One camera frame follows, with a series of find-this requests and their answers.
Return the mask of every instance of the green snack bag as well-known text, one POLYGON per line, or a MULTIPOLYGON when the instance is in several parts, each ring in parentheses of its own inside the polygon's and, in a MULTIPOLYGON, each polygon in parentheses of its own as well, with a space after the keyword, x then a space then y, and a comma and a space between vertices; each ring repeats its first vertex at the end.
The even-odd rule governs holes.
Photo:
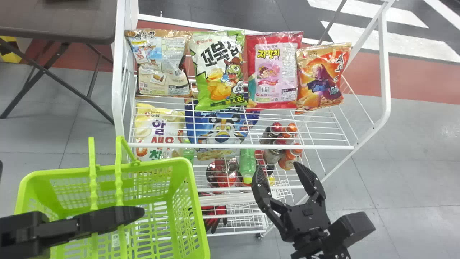
POLYGON ((199 111, 246 105, 243 87, 244 31, 197 31, 189 42, 199 111))

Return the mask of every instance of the snack package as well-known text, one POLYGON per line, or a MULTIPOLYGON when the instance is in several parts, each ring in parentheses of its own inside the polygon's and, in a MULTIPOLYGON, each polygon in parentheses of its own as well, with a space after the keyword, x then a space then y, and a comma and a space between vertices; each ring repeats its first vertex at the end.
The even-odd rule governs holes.
POLYGON ((199 111, 246 105, 243 87, 244 31, 196 31, 189 43, 199 111))
POLYGON ((230 156, 234 150, 225 144, 240 144, 258 121, 260 111, 246 111, 243 107, 229 107, 220 111, 193 111, 191 103, 185 105, 185 126, 191 143, 222 144, 222 148, 197 149, 198 160, 230 156))
POLYGON ((246 35, 248 108, 296 107, 295 52, 303 35, 303 32, 246 35))
POLYGON ((138 69, 138 95, 190 97, 187 75, 183 69, 189 31, 165 29, 126 30, 138 69))
MULTIPOLYGON (((134 134, 137 143, 180 143, 180 130, 184 128, 184 112, 155 108, 145 103, 136 104, 134 134)), ((136 157, 151 161, 182 156, 181 149, 136 148, 136 157)))
POLYGON ((343 101, 340 78, 351 43, 318 45, 297 50, 299 92, 295 114, 338 105, 343 101))

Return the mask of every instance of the orange bottle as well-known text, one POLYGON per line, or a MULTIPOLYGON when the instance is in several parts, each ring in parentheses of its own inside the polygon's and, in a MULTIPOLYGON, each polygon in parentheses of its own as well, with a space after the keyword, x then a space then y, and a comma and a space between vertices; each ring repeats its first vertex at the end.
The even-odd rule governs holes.
POLYGON ((302 156, 302 149, 285 149, 283 156, 278 161, 278 165, 284 170, 292 170, 294 162, 299 161, 302 156))
POLYGON ((295 123, 289 123, 289 125, 283 129, 281 136, 286 139, 286 144, 292 144, 294 138, 297 136, 297 126, 295 123))

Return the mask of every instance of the robotic claw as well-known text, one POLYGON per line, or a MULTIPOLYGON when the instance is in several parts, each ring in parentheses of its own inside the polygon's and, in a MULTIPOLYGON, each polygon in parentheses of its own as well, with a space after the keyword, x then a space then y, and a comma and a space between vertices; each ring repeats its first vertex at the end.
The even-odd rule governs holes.
POLYGON ((312 259, 321 251, 323 254, 317 255, 321 259, 351 259, 347 248, 374 231, 374 225, 364 212, 344 215, 331 224, 318 176, 299 162, 294 162, 294 167, 310 196, 307 202, 290 206, 273 199, 268 179, 259 166, 251 185, 257 205, 280 231, 283 241, 293 242, 295 252, 291 259, 312 259))

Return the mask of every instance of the shopping basket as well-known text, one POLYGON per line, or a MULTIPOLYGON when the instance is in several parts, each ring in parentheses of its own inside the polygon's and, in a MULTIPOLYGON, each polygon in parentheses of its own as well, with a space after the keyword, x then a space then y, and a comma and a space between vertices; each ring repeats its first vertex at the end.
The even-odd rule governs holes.
POLYGON ((141 206, 145 216, 117 231, 53 247, 55 259, 209 259, 210 252, 191 163, 185 158, 140 162, 124 137, 115 165, 35 171, 19 186, 15 213, 41 211, 50 220, 110 206, 141 206), (122 151, 131 163, 122 164, 122 151))

